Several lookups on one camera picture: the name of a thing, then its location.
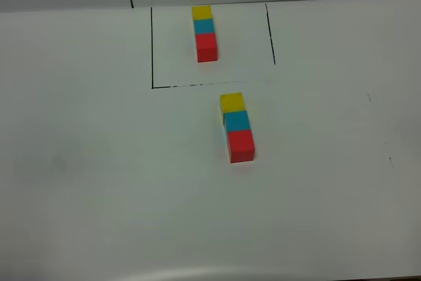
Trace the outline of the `blue template block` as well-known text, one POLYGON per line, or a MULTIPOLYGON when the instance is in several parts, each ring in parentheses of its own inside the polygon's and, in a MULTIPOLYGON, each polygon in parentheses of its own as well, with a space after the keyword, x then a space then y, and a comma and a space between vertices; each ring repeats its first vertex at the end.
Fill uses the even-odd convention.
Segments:
POLYGON ((214 29, 214 20, 210 19, 201 19, 193 21, 195 34, 213 34, 215 33, 214 29))

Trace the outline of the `yellow template block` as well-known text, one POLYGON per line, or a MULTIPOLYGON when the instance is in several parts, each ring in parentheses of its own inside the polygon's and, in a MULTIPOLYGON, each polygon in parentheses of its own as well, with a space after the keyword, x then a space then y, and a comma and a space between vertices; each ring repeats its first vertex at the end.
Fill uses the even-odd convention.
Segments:
POLYGON ((210 5, 194 6, 191 8, 194 20, 213 19, 212 7, 210 5))

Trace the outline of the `red template block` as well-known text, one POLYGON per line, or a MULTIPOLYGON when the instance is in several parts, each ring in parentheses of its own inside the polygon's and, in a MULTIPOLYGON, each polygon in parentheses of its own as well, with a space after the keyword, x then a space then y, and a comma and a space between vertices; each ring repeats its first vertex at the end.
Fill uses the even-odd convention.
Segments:
POLYGON ((218 60, 218 46, 215 33, 196 34, 197 62, 211 62, 218 60))

